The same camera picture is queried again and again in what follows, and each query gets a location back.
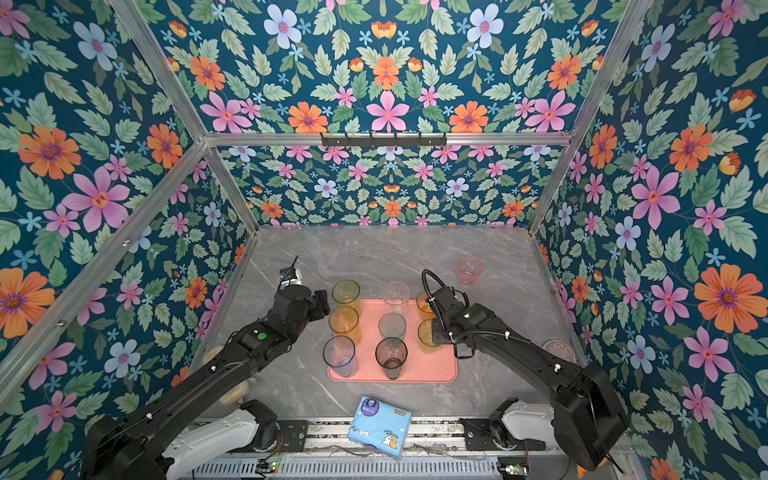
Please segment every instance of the blue tissue package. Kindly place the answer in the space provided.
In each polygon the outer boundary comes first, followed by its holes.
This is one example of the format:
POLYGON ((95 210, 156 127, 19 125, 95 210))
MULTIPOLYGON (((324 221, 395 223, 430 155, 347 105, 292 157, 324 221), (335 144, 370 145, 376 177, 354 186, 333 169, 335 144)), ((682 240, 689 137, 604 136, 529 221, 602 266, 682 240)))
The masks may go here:
POLYGON ((347 438, 373 447, 394 458, 400 458, 402 444, 411 425, 411 412, 363 397, 347 438))

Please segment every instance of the drinking glass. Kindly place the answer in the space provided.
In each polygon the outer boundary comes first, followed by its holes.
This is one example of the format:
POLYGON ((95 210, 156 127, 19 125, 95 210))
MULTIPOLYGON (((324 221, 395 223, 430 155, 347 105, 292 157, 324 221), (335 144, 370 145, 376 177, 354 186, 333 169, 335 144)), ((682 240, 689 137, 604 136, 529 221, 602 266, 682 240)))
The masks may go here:
POLYGON ((399 313, 385 313, 379 320, 379 332, 384 338, 396 336, 402 339, 406 336, 406 318, 399 313))
POLYGON ((480 279, 482 271, 482 260, 469 255, 458 261, 456 276, 458 277, 458 282, 463 286, 474 286, 480 279))
POLYGON ((406 358, 408 358, 408 347, 397 337, 387 337, 376 346, 376 361, 391 380, 400 376, 406 358))
POLYGON ((348 336, 355 345, 360 344, 362 333, 360 332, 360 315, 351 306, 340 306, 331 312, 328 317, 328 326, 331 327, 334 336, 348 336))
POLYGON ((391 311, 405 315, 408 311, 408 300, 411 290, 403 282, 389 282, 382 289, 382 299, 391 311))
POLYGON ((347 336, 334 336, 323 347, 323 360, 343 377, 357 373, 355 343, 347 336))
POLYGON ((351 306, 360 313, 360 285, 355 280, 342 280, 333 286, 331 296, 339 305, 351 306))

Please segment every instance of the pink flower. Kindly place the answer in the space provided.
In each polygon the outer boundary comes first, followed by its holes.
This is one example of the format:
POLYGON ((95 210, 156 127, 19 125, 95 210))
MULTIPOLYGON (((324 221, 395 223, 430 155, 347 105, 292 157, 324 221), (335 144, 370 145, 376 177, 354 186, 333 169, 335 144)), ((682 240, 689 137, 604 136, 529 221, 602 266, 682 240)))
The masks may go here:
POLYGON ((690 316, 688 309, 685 305, 680 303, 688 298, 688 289, 680 287, 673 291, 672 279, 670 277, 664 279, 663 285, 663 290, 658 285, 653 285, 650 288, 650 291, 653 292, 657 298, 661 299, 654 301, 654 304, 651 306, 654 312, 663 310, 664 319, 670 325, 674 323, 675 313, 682 318, 688 318, 690 316))
POLYGON ((595 232, 600 230, 600 226, 598 225, 598 220, 600 220, 600 217, 598 215, 593 214, 592 212, 589 213, 589 217, 585 218, 584 221, 586 224, 584 225, 584 229, 589 233, 590 235, 594 235, 595 232))
POLYGON ((48 210, 43 212, 45 218, 49 219, 48 225, 45 229, 49 232, 58 232, 62 237, 69 237, 69 230, 80 230, 80 225, 74 221, 78 217, 78 212, 67 212, 64 205, 59 204, 56 207, 56 211, 48 210))
POLYGON ((486 170, 486 173, 493 177, 500 177, 504 173, 504 165, 502 165, 502 161, 498 161, 495 164, 489 163, 488 169, 486 170))
POLYGON ((40 385, 45 382, 48 377, 48 372, 51 375, 64 375, 67 372, 67 363, 64 360, 59 360, 62 356, 67 356, 72 353, 74 349, 74 343, 67 342, 57 346, 51 352, 44 356, 38 367, 32 372, 29 377, 29 388, 37 390, 40 385))
POLYGON ((118 302, 123 303, 123 308, 128 310, 131 308, 131 304, 138 305, 141 301, 139 296, 144 292, 143 288, 139 288, 136 282, 131 282, 130 285, 123 283, 120 285, 120 291, 122 292, 117 297, 118 302))
POLYGON ((483 161, 486 157, 493 157, 493 145, 471 145, 469 156, 477 161, 483 161))
POLYGON ((92 313, 95 313, 96 315, 101 315, 104 313, 104 304, 102 302, 97 302, 96 300, 103 299, 104 295, 106 294, 106 288, 99 287, 96 289, 96 292, 94 292, 94 295, 91 297, 91 301, 89 301, 88 305, 86 305, 82 310, 80 310, 80 313, 78 313, 78 323, 85 325, 88 323, 88 320, 91 319, 92 313))
POLYGON ((429 177, 433 177, 435 175, 435 173, 432 172, 433 167, 434 165, 429 165, 427 167, 427 164, 422 162, 421 165, 413 169, 416 172, 416 178, 419 178, 421 180, 426 180, 429 177))
POLYGON ((643 294, 638 292, 640 289, 640 283, 632 283, 632 280, 628 278, 624 281, 624 285, 619 290, 624 294, 624 303, 632 305, 632 308, 637 308, 637 301, 643 300, 643 294))
POLYGON ((438 98, 440 98, 440 94, 435 91, 435 87, 429 87, 429 90, 422 88, 422 96, 419 97, 419 101, 424 103, 424 108, 427 108, 429 105, 437 105, 438 98))
POLYGON ((646 170, 650 168, 650 162, 648 157, 643 155, 640 158, 634 158, 634 166, 629 169, 629 173, 633 174, 632 180, 637 181, 638 178, 645 180, 646 170))
POLYGON ((570 114, 575 108, 576 104, 565 104, 565 90, 560 90, 552 97, 552 102, 547 102, 544 98, 536 100, 535 108, 539 113, 538 115, 531 115, 531 117, 525 121, 525 124, 529 127, 538 125, 536 131, 549 131, 549 127, 552 126, 552 130, 562 130, 565 128, 565 120, 560 118, 562 115, 570 114))
POLYGON ((448 160, 456 160, 458 158, 456 152, 459 150, 461 150, 459 145, 445 145, 443 148, 433 151, 432 158, 439 158, 440 164, 445 164, 448 160))
POLYGON ((744 5, 743 0, 723 0, 722 7, 723 11, 713 13, 708 20, 710 25, 714 25, 710 31, 710 40, 717 37, 718 33, 722 33, 723 37, 730 35, 733 30, 733 23, 750 12, 750 7, 744 5))
POLYGON ((112 180, 117 180, 119 178, 121 182, 128 180, 126 175, 134 173, 133 170, 125 166, 125 157, 120 157, 118 159, 114 155, 109 156, 109 163, 104 164, 104 168, 112 172, 110 175, 112 180))
POLYGON ((728 340, 715 339, 710 344, 710 334, 701 326, 696 331, 696 337, 699 339, 698 342, 690 336, 683 340, 685 345, 695 352, 688 357, 688 365, 695 369, 704 365, 704 373, 713 382, 717 381, 717 369, 723 370, 725 373, 736 372, 733 364, 720 356, 721 353, 728 350, 728 340))
POLYGON ((708 396, 702 398, 701 387, 698 383, 694 385, 693 391, 686 386, 683 387, 683 393, 688 397, 683 400, 683 406, 694 411, 694 418, 697 422, 701 423, 703 419, 710 422, 715 421, 715 415, 710 411, 715 406, 715 401, 708 396))
POLYGON ((240 113, 240 102, 237 100, 229 100, 227 106, 224 106, 224 100, 218 94, 210 92, 208 94, 208 100, 213 105, 202 104, 200 109, 206 115, 215 117, 214 130, 225 131, 230 129, 230 132, 239 134, 242 130, 240 127, 250 127, 253 125, 247 118, 238 115, 240 113))
POLYGON ((528 114, 532 114, 536 111, 535 102, 533 100, 523 98, 522 102, 515 105, 515 109, 517 109, 515 112, 516 117, 522 116, 523 118, 528 118, 528 114))
POLYGON ((341 164, 342 158, 349 158, 349 152, 344 151, 344 147, 320 147, 320 151, 324 151, 323 160, 331 161, 336 165, 341 164))
POLYGON ((572 170, 571 180, 576 180, 576 183, 581 181, 581 175, 587 173, 587 168, 584 166, 585 163, 587 163, 587 154, 576 154, 576 158, 574 158, 571 161, 571 164, 568 165, 572 170))
POLYGON ((368 174, 366 173, 367 171, 367 168, 362 166, 360 162, 357 162, 354 167, 349 167, 349 177, 354 178, 355 180, 368 178, 368 174))
POLYGON ((704 228, 704 233, 707 234, 707 236, 712 233, 712 227, 717 228, 718 230, 721 228, 725 228, 725 222, 723 222, 720 218, 725 215, 725 213, 728 211, 725 207, 715 208, 715 200, 710 200, 707 202, 707 209, 703 208, 697 208, 696 215, 699 217, 698 220, 694 222, 694 227, 696 228, 704 228))
POLYGON ((207 166, 208 164, 206 164, 204 160, 197 162, 197 165, 194 166, 194 171, 192 172, 192 180, 194 183, 200 183, 200 180, 205 180, 208 178, 208 176, 205 174, 205 169, 207 166))
POLYGON ((679 176, 680 174, 677 172, 666 174, 659 183, 659 169, 651 165, 646 177, 647 187, 640 184, 632 187, 634 197, 642 200, 635 206, 632 217, 643 218, 645 214, 648 214, 648 224, 656 230, 661 223, 660 209, 668 214, 677 212, 680 209, 680 202, 675 196, 664 194, 675 188, 679 176))
POLYGON ((288 155, 288 158, 296 158, 296 161, 298 161, 300 164, 304 163, 305 158, 312 158, 312 154, 309 152, 310 148, 308 146, 294 146, 294 147, 286 147, 288 149, 286 155, 288 155))
POLYGON ((603 183, 603 174, 598 174, 596 177, 594 174, 589 174, 589 183, 584 185, 584 191, 587 193, 587 203, 594 202, 600 203, 600 195, 605 192, 605 186, 603 183))
POLYGON ((184 196, 184 193, 187 192, 189 189, 190 188, 185 184, 179 185, 178 189, 170 195, 170 204, 175 205, 176 202, 179 202, 182 204, 186 203, 187 198, 184 196))
POLYGON ((371 124, 371 130, 380 131, 384 130, 384 127, 386 127, 387 133, 391 132, 393 128, 405 130, 406 123, 400 117, 407 114, 410 107, 406 104, 395 105, 395 95, 389 90, 384 90, 381 102, 381 107, 376 104, 366 105, 368 113, 378 117, 371 124))
POLYGON ((29 32, 22 25, 22 23, 29 23, 29 17, 21 10, 12 10, 12 8, 12 0, 0 0, 0 33, 9 36, 16 30, 16 33, 22 37, 29 38, 29 32))
POLYGON ((128 218, 128 210, 117 203, 128 198, 131 190, 124 185, 115 185, 110 188, 109 172, 104 167, 99 167, 94 173, 94 185, 85 175, 74 174, 74 184, 85 193, 69 194, 64 197, 61 204, 65 207, 82 211, 88 209, 83 217, 85 231, 93 232, 101 227, 101 218, 112 228, 118 228, 128 218))
POLYGON ((296 171, 293 169, 293 165, 285 165, 283 162, 280 162, 280 165, 277 166, 277 171, 280 173, 281 177, 285 177, 288 180, 293 178, 293 175, 296 175, 296 171))
POLYGON ((64 398, 64 393, 59 390, 51 397, 51 405, 39 406, 35 413, 40 419, 38 427, 35 429, 37 433, 42 432, 48 426, 51 426, 53 432, 61 430, 61 426, 64 425, 64 419, 77 414, 78 409, 70 406, 78 399, 77 393, 70 393, 67 398, 64 398))
POLYGON ((357 97, 352 95, 352 88, 347 88, 345 90, 344 87, 339 87, 339 92, 336 93, 336 100, 339 101, 340 107, 345 105, 352 108, 352 103, 357 101, 357 97))
POLYGON ((261 110, 261 105, 254 104, 253 100, 250 98, 247 101, 240 100, 240 113, 248 114, 248 118, 251 120, 254 118, 261 118, 261 112, 259 112, 259 110, 261 110))
POLYGON ((172 222, 171 229, 176 232, 176 235, 181 237, 186 232, 190 230, 188 227, 188 224, 190 223, 190 219, 184 217, 183 214, 176 214, 170 216, 170 221, 172 222))

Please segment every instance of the aluminum frame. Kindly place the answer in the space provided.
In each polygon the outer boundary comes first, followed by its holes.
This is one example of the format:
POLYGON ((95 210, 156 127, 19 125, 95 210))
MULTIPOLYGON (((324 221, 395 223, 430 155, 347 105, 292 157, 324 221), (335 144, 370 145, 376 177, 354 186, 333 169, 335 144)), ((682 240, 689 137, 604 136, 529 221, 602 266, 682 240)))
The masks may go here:
POLYGON ((587 135, 587 130, 592 125, 592 121, 594 121, 594 116, 598 112, 603 97, 608 93, 608 89, 611 87, 614 77, 616 77, 616 72, 621 62, 624 61, 634 36, 653 3, 654 0, 630 0, 627 9, 624 10, 624 16, 616 27, 614 37, 611 39, 608 50, 605 52, 603 65, 595 76, 587 97, 584 99, 584 103, 581 104, 581 109, 571 130, 573 141, 560 155, 558 163, 554 166, 554 170, 549 176, 547 186, 541 192, 536 215, 528 225, 528 230, 531 234, 536 234, 536 230, 544 220, 547 210, 549 210, 554 198, 557 196, 557 192, 563 184, 563 180, 565 180, 565 175, 568 173, 568 165, 576 158, 581 144, 584 143, 584 137, 587 135))

